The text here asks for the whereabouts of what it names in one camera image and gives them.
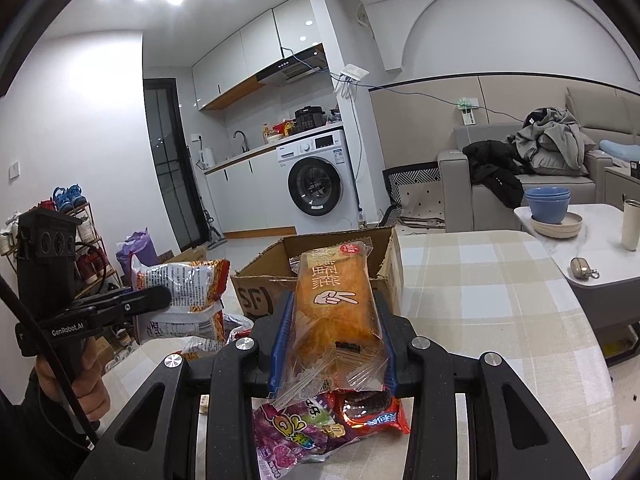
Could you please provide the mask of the person's left hand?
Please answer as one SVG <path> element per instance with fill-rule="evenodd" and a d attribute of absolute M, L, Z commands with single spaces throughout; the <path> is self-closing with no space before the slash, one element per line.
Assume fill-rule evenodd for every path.
<path fill-rule="evenodd" d="M 96 340 L 93 337 L 89 337 L 86 341 L 81 364 L 82 372 L 72 383 L 72 389 L 88 421 L 94 424 L 110 410 L 111 399 L 102 380 L 102 367 L 98 361 Z M 43 356 L 36 357 L 35 372 L 43 393 L 52 401 L 61 402 L 60 386 Z"/>

